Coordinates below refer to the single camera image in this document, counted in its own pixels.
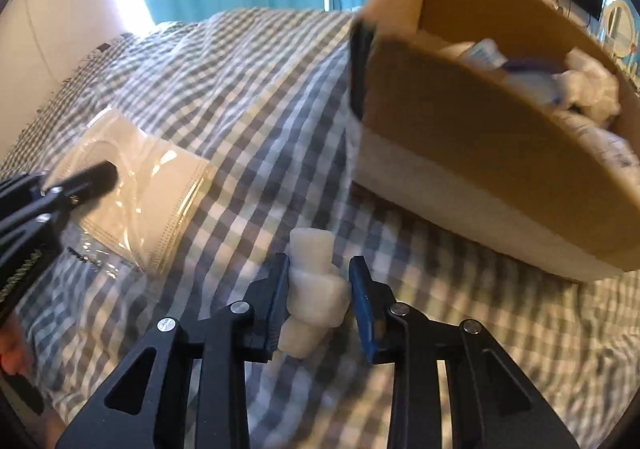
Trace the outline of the person's hand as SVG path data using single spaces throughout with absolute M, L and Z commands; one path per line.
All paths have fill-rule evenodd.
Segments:
M 14 313 L 6 318 L 0 329 L 1 368 L 7 375 L 32 373 L 32 352 Z

